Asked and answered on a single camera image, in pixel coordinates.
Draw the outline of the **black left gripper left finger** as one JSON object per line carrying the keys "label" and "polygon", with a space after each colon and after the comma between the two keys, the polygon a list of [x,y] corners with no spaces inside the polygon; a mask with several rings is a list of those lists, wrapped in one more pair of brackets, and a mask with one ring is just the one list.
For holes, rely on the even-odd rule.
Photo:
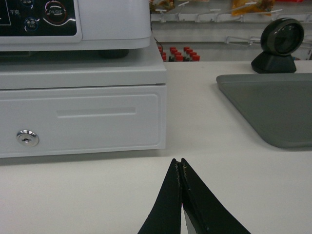
{"label": "black left gripper left finger", "polygon": [[181,232],[182,187],[176,159],[169,165],[156,201],[138,231],[140,234],[179,234]]}

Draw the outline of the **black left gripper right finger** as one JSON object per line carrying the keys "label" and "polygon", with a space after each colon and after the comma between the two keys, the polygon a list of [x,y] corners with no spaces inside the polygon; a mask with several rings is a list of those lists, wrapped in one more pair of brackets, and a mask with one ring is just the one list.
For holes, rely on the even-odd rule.
{"label": "black left gripper right finger", "polygon": [[248,234],[249,231],[221,204],[186,159],[179,164],[182,205],[190,234]]}

